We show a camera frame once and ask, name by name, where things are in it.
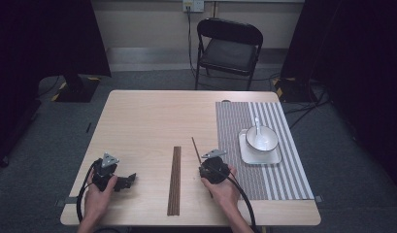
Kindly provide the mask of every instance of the chopsticks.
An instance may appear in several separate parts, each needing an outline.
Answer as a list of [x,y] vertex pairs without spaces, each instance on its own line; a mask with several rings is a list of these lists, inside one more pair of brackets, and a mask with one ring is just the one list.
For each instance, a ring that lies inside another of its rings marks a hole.
[[167,216],[180,215],[181,147],[174,147]]

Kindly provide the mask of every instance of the chair back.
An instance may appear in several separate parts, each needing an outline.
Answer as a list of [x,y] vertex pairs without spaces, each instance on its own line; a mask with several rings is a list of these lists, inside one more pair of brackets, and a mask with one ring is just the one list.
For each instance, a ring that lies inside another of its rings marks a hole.
[[215,17],[201,20],[197,26],[198,37],[209,37],[223,41],[232,41],[262,47],[262,33],[248,23],[240,23]]

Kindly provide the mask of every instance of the wall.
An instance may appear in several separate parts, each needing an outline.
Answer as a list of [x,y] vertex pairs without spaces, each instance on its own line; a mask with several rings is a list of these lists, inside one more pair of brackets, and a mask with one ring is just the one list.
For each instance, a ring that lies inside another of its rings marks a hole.
[[[188,17],[182,1],[92,2],[105,48],[187,48]],[[287,49],[303,3],[205,2],[204,13],[192,13],[192,47],[198,45],[197,23],[206,17],[247,22],[264,35],[267,49]]]

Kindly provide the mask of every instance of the white saucer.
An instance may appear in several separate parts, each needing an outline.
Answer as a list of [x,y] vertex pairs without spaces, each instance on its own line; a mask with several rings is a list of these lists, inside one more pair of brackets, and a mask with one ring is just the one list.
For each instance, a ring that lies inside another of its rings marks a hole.
[[261,151],[254,149],[247,142],[247,130],[243,129],[238,134],[240,151],[243,161],[247,164],[277,164],[282,160],[280,144],[273,150]]

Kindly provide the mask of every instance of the electrical outlet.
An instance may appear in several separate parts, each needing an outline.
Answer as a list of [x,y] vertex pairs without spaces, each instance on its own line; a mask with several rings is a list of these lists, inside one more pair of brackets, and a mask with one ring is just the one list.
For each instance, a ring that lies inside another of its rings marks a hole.
[[194,12],[204,12],[204,0],[194,0]]
[[182,11],[187,12],[187,7],[190,12],[194,12],[194,0],[182,0]]

